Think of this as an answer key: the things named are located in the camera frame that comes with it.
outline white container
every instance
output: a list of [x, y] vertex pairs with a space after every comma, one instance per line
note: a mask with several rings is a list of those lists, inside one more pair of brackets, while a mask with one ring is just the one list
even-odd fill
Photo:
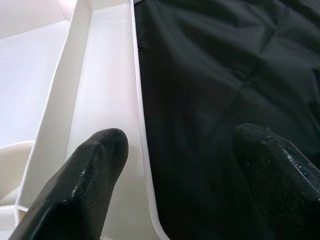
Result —
[[78, 145], [99, 130], [119, 128], [127, 135], [129, 155], [101, 239], [169, 239], [152, 183], [133, 0], [77, 1], [40, 119], [16, 216], [30, 208]]

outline black cloth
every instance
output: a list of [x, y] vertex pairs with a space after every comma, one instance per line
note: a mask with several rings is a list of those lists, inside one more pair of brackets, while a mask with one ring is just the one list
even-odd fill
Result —
[[320, 167], [320, 1], [135, 5], [144, 116], [171, 240], [269, 240], [235, 161], [235, 127], [292, 141]]

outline black fabric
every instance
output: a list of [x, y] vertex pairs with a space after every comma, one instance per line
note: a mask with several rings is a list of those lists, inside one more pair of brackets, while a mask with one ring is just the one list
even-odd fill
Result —
[[135, 6], [159, 219], [171, 240], [272, 239], [232, 153], [254, 123], [320, 167], [318, 0]]

